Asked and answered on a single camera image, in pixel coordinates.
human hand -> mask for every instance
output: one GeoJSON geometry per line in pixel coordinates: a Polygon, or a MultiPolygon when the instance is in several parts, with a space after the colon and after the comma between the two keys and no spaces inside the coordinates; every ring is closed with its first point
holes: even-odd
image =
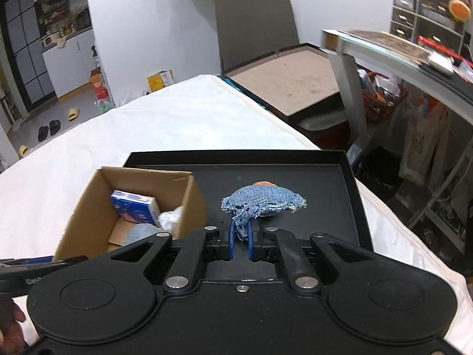
{"type": "Polygon", "coordinates": [[[3,300],[3,303],[0,303],[0,315],[7,313],[3,310],[6,304],[12,304],[13,309],[12,311],[8,311],[8,313],[12,314],[11,316],[11,326],[6,330],[4,327],[0,330],[0,349],[7,354],[14,354],[17,352],[21,352],[25,348],[25,339],[23,337],[23,330],[21,329],[20,323],[26,320],[26,316],[23,311],[16,305],[13,300],[3,300]]]}

bed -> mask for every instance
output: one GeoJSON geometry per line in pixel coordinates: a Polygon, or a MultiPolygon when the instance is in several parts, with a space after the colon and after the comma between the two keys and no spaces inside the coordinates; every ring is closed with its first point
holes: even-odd
{"type": "MultiPolygon", "coordinates": [[[[52,255],[93,171],[121,167],[134,151],[318,149],[219,78],[201,75],[143,96],[57,137],[0,175],[0,257],[52,255]]],[[[448,269],[363,184],[359,191],[374,250],[444,278],[458,311],[446,340],[473,354],[473,303],[448,269]]],[[[25,309],[26,297],[17,298],[25,309]]],[[[28,342],[35,340],[29,320],[28,342]]]]}

black slipper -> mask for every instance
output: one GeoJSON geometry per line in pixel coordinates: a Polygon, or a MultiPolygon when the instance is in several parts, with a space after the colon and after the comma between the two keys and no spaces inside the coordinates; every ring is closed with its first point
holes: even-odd
{"type": "Polygon", "coordinates": [[[48,137],[48,131],[49,131],[49,128],[47,125],[45,125],[44,127],[39,127],[38,129],[39,142],[46,140],[46,137],[48,137]]]}
{"type": "Polygon", "coordinates": [[[51,120],[49,122],[49,129],[51,131],[51,136],[55,135],[61,129],[61,122],[59,120],[51,120]]]}

wooden baseboard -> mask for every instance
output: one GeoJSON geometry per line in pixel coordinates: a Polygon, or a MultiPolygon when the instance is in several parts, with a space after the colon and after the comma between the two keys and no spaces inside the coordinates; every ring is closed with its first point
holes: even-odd
{"type": "Polygon", "coordinates": [[[91,83],[87,83],[87,84],[84,84],[82,86],[80,86],[79,88],[76,88],[66,94],[63,94],[61,97],[58,97],[58,101],[60,103],[65,103],[66,101],[80,95],[81,93],[84,93],[86,91],[88,91],[89,89],[92,89],[93,86],[91,83]]]}

orange round object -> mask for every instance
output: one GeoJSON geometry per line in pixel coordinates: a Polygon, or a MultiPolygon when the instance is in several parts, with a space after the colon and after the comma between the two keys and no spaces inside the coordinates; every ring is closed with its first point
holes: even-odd
{"type": "Polygon", "coordinates": [[[270,183],[269,181],[258,181],[256,183],[253,183],[253,185],[271,185],[273,187],[277,187],[277,185],[270,183]]]}
{"type": "Polygon", "coordinates": [[[459,21],[468,21],[472,16],[471,9],[460,0],[450,0],[448,10],[459,21]]]}

